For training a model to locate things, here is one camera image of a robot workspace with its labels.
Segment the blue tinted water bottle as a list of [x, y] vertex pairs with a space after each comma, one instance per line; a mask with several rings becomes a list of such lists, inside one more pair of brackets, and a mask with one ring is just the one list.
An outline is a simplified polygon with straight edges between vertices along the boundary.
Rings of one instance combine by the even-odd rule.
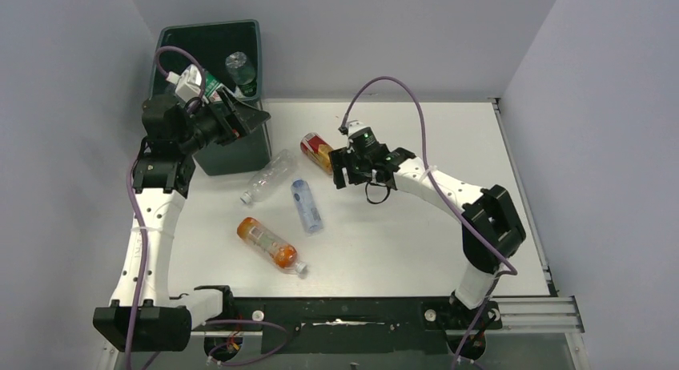
[[304, 231], [308, 234], [321, 231], [323, 220], [307, 181], [295, 179], [291, 183], [291, 194]]

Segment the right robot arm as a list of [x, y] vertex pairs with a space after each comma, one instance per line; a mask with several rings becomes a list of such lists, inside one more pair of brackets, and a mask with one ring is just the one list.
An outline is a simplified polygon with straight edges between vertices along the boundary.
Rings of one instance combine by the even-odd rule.
[[468, 263], [452, 293], [450, 315], [458, 326], [471, 327], [481, 318], [481, 304], [500, 269], [508, 266], [526, 239], [511, 195], [500, 185], [479, 187], [426, 167], [421, 157], [402, 147], [390, 150], [361, 122], [339, 131], [348, 143], [330, 153], [337, 188], [365, 183], [402, 191], [460, 221]]

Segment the dark green label bottle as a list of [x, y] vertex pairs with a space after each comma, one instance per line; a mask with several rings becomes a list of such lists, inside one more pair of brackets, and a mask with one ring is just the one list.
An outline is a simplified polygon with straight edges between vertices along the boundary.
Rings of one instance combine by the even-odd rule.
[[257, 71], [251, 60], [241, 51], [228, 55], [225, 59], [227, 73], [244, 96], [253, 97], [257, 91]]

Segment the green label green cap bottle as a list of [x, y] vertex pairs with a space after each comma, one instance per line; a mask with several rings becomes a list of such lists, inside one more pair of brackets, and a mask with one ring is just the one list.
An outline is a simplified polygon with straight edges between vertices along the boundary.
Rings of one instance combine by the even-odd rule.
[[219, 96], [219, 90], [221, 90], [224, 85], [209, 71], [205, 70], [205, 92], [203, 100], [207, 103], [221, 102], [222, 99]]

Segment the clear unlabelled plastic bottle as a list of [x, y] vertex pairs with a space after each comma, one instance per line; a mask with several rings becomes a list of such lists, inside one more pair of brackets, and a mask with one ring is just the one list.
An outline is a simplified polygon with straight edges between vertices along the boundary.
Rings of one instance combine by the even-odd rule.
[[253, 205], [268, 199], [278, 188], [295, 173], [298, 167], [295, 154], [288, 149], [282, 150], [248, 181], [241, 194], [244, 205]]

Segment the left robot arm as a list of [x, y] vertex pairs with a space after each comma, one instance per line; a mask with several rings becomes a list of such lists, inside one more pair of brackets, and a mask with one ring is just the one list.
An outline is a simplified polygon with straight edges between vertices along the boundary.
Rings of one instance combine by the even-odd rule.
[[181, 352], [191, 333], [233, 310], [227, 285], [169, 292], [175, 229], [203, 148], [234, 143], [262, 127], [268, 112], [221, 92], [220, 99], [183, 103], [155, 95], [142, 104], [146, 131], [127, 177], [133, 222], [119, 281], [105, 307], [94, 310], [95, 329], [118, 351]]

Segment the red gold label bottle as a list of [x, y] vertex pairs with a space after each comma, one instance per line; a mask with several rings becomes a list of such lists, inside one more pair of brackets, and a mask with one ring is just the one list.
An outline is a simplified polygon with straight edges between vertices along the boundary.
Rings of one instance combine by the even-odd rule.
[[310, 132], [300, 141], [301, 151], [328, 175], [332, 175], [330, 153], [334, 148], [315, 132]]

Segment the orange juice bottle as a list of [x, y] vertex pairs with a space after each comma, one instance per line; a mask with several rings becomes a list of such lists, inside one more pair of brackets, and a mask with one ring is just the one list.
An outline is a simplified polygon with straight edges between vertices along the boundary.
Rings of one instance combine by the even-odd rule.
[[307, 264], [300, 259], [296, 248], [257, 219], [245, 218], [236, 233], [244, 243], [262, 253], [280, 271], [297, 276], [306, 275]]

